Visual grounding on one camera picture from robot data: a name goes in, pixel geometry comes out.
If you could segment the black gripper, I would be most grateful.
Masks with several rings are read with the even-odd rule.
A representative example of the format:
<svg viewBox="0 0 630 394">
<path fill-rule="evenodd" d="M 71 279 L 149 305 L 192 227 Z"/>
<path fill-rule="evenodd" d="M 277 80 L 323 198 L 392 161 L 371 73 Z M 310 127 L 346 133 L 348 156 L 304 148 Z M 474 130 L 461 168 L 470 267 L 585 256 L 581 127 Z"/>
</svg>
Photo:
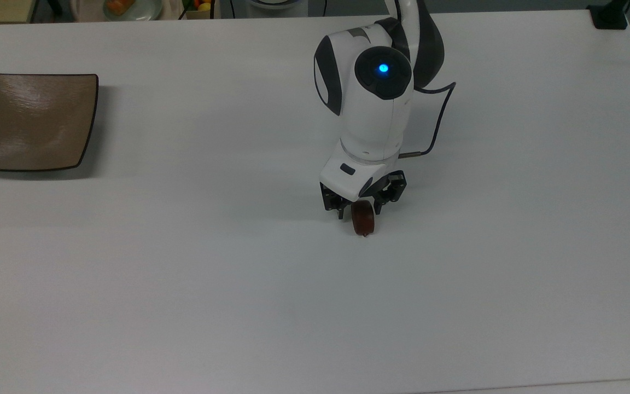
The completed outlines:
<svg viewBox="0 0 630 394">
<path fill-rule="evenodd" d="M 375 215 L 380 214 L 383 205 L 389 202 L 397 202 L 406 187 L 407 181 L 405 173 L 402 170 L 393 171 L 381 177 L 373 184 L 371 186 L 371 197 L 374 199 Z M 352 202 L 336 194 L 323 183 L 320 183 L 320 192 L 322 193 L 323 207 L 325 210 L 336 211 L 338 219 L 343 220 L 343 212 Z"/>
</svg>

